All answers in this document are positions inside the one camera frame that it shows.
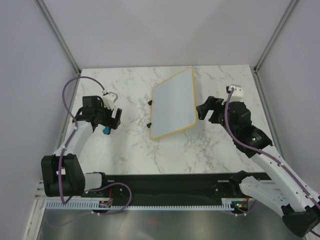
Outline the blue whiteboard eraser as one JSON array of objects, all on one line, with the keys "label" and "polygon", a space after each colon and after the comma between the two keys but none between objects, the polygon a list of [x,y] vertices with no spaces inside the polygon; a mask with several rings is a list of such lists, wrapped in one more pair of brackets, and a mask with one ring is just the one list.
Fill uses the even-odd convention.
[{"label": "blue whiteboard eraser", "polygon": [[111,128],[106,126],[103,130],[102,130],[104,135],[109,135],[111,133]]}]

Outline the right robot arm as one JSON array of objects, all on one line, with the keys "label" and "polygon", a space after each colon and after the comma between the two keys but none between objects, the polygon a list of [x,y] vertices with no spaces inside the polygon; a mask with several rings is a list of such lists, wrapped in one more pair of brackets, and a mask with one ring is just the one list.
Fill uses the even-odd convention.
[{"label": "right robot arm", "polygon": [[229,193],[256,199],[277,213],[285,226],[296,236],[315,234],[320,224],[320,194],[312,190],[284,161],[272,140],[252,124],[251,112],[244,102],[226,103],[209,96],[196,107],[199,120],[212,111],[209,122],[221,125],[231,136],[236,148],[259,165],[275,187],[261,183],[245,171],[231,177]]}]

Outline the yellow framed whiteboard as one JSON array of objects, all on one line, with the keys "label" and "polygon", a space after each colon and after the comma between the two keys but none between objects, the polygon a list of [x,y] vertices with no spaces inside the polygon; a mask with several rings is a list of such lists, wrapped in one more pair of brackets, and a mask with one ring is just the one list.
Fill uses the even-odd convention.
[{"label": "yellow framed whiteboard", "polygon": [[152,89],[149,136],[155,141],[196,125],[196,83],[193,67],[159,83]]}]

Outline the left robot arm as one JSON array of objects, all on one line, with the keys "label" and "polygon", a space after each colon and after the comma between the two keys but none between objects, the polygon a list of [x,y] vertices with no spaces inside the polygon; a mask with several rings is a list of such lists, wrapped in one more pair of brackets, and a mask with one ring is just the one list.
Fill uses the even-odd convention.
[{"label": "left robot arm", "polygon": [[103,181],[102,172],[83,173],[79,157],[98,126],[110,134],[121,123],[122,109],[115,106],[117,94],[84,96],[82,107],[72,121],[72,131],[62,145],[41,160],[44,192],[47,197],[81,196],[92,190],[98,197],[109,193],[109,184]]}]

